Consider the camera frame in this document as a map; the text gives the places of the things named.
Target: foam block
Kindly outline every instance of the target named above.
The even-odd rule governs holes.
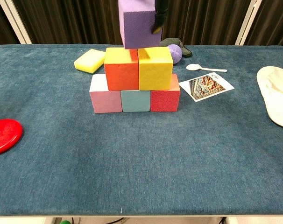
[[[173,59],[168,47],[138,49],[139,89],[168,90]]]
[[[74,66],[77,70],[94,73],[103,64],[104,58],[105,52],[90,49],[74,62]]]
[[[107,48],[104,68],[109,90],[138,90],[136,49]]]
[[[120,91],[109,91],[105,74],[92,77],[90,95],[95,113],[122,112]]]
[[[161,31],[151,33],[155,0],[119,0],[120,34],[126,49],[158,47]]]
[[[178,109],[180,87],[176,74],[172,74],[169,90],[151,91],[152,112],[175,112]]]
[[[150,91],[121,91],[123,112],[150,111]]]

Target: red block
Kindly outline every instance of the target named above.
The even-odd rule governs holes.
[[[176,74],[172,74],[169,90],[151,91],[152,112],[175,112],[178,109],[180,87]]]

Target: green object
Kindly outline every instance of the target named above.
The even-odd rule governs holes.
[[[62,222],[60,222],[59,224],[71,224],[68,220],[64,220]]]

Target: red plastic disc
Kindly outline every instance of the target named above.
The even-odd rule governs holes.
[[[0,120],[0,154],[9,150],[22,136],[21,124],[13,119]]]

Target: orange block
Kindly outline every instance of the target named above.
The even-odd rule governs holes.
[[[138,90],[136,49],[107,48],[104,69],[109,90]]]

